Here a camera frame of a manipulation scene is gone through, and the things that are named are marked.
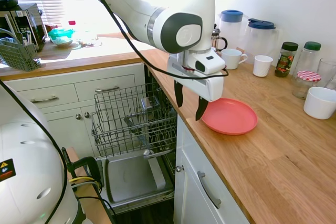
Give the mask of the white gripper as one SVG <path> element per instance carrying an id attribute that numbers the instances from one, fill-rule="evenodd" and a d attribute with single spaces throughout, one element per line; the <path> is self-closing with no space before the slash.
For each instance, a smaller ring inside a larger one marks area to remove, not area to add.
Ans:
<path id="1" fill-rule="evenodd" d="M 178 63 L 177 54 L 169 55 L 167 71 L 177 76 L 191 78 L 183 79 L 174 77 L 174 92 L 176 104 L 179 108 L 183 105 L 183 87 L 188 87 L 200 96 L 198 98 L 198 108 L 195 114 L 195 121 L 201 119 L 208 106 L 208 102 L 216 101 L 222 95 L 224 77 L 212 77 L 196 80 L 196 78 L 222 75 L 219 71 L 212 74 L 204 74 L 197 70 L 186 70 L 180 63 Z"/>

